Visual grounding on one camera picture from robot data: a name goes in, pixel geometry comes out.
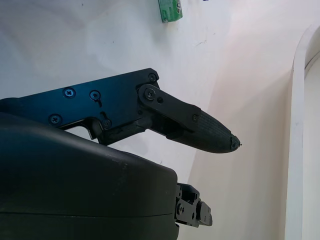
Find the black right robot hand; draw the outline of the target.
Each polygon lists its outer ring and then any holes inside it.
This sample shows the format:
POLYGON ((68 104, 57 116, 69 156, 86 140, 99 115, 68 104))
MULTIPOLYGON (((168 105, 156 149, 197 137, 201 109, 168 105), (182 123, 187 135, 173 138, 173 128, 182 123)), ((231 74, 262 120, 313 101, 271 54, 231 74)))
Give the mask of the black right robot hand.
POLYGON ((0 101, 3 240, 175 240, 211 226, 210 207, 176 172, 111 144, 152 130, 209 153, 232 132, 162 91, 151 68, 0 101))

